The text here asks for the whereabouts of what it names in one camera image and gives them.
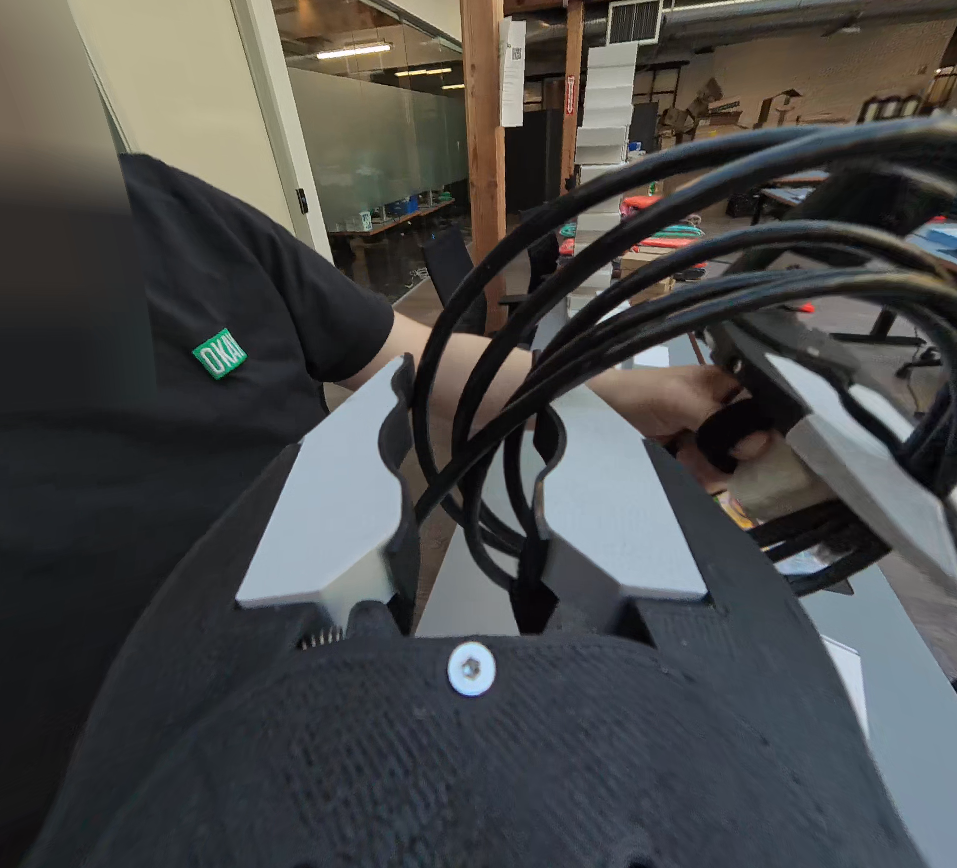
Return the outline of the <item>frosted glass wall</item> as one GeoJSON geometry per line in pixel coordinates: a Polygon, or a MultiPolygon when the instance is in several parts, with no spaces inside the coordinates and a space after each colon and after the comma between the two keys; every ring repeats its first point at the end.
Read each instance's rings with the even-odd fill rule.
{"type": "Polygon", "coordinates": [[[387,0],[270,0],[335,265],[396,302],[421,246],[471,240],[461,45],[387,0]],[[389,41],[389,53],[317,51],[389,41]]]}

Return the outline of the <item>white air vent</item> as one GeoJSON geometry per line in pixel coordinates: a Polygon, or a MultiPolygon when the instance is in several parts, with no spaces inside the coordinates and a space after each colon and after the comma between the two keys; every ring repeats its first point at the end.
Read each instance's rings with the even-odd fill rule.
{"type": "Polygon", "coordinates": [[[606,45],[659,43],[665,0],[614,0],[608,5],[606,45]]]}

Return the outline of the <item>black office chair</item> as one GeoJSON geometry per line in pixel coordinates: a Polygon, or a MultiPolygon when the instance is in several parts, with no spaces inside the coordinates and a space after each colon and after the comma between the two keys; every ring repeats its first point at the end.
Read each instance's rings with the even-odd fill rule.
{"type": "MultiPolygon", "coordinates": [[[[429,276],[445,308],[454,293],[473,271],[474,264],[462,235],[460,224],[451,224],[434,233],[421,246],[429,276]]],[[[484,335],[487,322],[487,301],[480,291],[468,308],[462,311],[455,332],[484,335]]]]}

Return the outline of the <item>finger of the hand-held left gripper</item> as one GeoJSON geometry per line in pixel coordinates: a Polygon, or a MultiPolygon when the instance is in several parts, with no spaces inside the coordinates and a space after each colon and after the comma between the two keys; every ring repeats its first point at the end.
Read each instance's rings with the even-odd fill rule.
{"type": "Polygon", "coordinates": [[[811,471],[893,551],[942,582],[956,580],[955,491],[939,497],[886,445],[846,416],[812,413],[785,436],[811,471]]]}
{"type": "Polygon", "coordinates": [[[914,423],[879,389],[853,382],[847,392],[866,417],[877,421],[876,429],[868,429],[845,408],[838,390],[824,376],[773,352],[767,360],[772,372],[782,376],[806,404],[811,433],[821,441],[840,448],[855,445],[868,452],[888,452],[892,444],[910,438],[914,423]]]}

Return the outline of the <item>grey desk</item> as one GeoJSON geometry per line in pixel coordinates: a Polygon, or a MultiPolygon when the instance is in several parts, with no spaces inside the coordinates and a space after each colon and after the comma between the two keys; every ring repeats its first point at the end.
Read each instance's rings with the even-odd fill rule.
{"type": "MultiPolygon", "coordinates": [[[[880,569],[853,593],[803,602],[821,635],[863,665],[869,746],[903,822],[929,866],[955,866],[955,693],[880,569]]],[[[422,605],[415,634],[517,635],[507,595],[472,561],[460,528],[422,605]]]]}

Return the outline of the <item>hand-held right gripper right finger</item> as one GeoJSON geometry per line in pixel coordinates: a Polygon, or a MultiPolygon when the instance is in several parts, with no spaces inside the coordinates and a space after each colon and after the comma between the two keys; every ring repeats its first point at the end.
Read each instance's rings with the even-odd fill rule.
{"type": "Polygon", "coordinates": [[[632,599],[707,599],[649,441],[609,404],[567,392],[537,417],[533,445],[533,539],[510,591],[520,634],[544,632],[560,604],[604,633],[632,599]]]}

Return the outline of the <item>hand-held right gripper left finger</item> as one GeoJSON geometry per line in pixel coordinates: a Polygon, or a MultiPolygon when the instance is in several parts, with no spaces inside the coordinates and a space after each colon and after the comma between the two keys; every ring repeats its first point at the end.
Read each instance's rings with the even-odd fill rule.
{"type": "Polygon", "coordinates": [[[411,630],[420,550],[401,466],[414,365],[404,354],[306,434],[235,595],[243,610],[308,603],[345,628],[354,606],[391,606],[411,630]]]}

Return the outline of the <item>person's black shirt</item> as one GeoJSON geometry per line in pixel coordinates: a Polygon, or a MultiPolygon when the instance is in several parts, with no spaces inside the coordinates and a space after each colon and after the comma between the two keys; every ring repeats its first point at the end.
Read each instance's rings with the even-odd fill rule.
{"type": "Polygon", "coordinates": [[[137,571],[159,583],[287,445],[321,385],[385,346],[389,303],[236,197],[145,154],[119,162],[146,283],[157,389],[97,415],[124,469],[137,571]]]}

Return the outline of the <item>white cardboard box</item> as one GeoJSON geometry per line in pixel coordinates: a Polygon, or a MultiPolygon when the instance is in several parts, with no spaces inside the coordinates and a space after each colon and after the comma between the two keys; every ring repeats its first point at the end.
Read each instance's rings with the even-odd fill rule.
{"type": "Polygon", "coordinates": [[[847,698],[855,712],[857,723],[864,737],[870,739],[863,665],[860,655],[854,648],[829,636],[821,635],[820,639],[841,678],[847,698]]]}

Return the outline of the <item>white door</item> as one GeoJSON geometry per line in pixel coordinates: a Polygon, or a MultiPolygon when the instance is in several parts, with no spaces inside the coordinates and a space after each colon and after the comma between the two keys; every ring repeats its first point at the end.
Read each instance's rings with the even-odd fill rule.
{"type": "Polygon", "coordinates": [[[250,0],[67,0],[124,149],[199,177],[331,259],[250,0]]]}

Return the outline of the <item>wooden pillar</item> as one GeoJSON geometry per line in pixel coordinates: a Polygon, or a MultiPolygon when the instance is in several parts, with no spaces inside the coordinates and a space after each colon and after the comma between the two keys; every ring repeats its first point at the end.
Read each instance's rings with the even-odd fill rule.
{"type": "Polygon", "coordinates": [[[505,138],[499,122],[499,28],[503,16],[503,0],[461,0],[464,107],[476,264],[481,264],[506,236],[505,138]]]}

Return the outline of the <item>white paper notice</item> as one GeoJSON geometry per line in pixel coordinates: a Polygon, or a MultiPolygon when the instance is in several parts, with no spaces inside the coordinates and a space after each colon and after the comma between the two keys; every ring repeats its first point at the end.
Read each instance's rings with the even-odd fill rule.
{"type": "Polygon", "coordinates": [[[499,125],[522,127],[526,24],[505,16],[499,24],[499,125]]]}

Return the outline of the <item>person's left hand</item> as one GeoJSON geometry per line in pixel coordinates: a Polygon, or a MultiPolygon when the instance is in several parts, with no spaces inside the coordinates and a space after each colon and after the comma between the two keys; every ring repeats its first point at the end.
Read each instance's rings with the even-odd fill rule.
{"type": "Polygon", "coordinates": [[[714,366],[608,370],[588,387],[644,437],[675,450],[676,460],[711,495],[727,488],[729,477],[700,452],[696,433],[744,389],[714,366]]]}

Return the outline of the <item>stack of white boxes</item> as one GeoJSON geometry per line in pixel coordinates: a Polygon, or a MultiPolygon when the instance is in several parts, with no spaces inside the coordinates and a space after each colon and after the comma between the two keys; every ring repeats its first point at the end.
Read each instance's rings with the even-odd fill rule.
{"type": "MultiPolygon", "coordinates": [[[[636,41],[607,44],[589,52],[583,116],[576,138],[580,187],[627,166],[637,58],[636,41]]],[[[622,200],[623,192],[616,192],[577,216],[576,256],[618,225],[622,200]]]]}

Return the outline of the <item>metal air duct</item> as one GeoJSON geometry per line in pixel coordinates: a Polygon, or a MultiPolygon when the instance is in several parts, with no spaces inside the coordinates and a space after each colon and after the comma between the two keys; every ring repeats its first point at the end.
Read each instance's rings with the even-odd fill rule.
{"type": "MultiPolygon", "coordinates": [[[[608,5],[586,8],[584,41],[606,44],[608,5]]],[[[852,27],[955,17],[955,0],[665,0],[658,44],[703,48],[801,30],[830,37],[852,27]]]]}

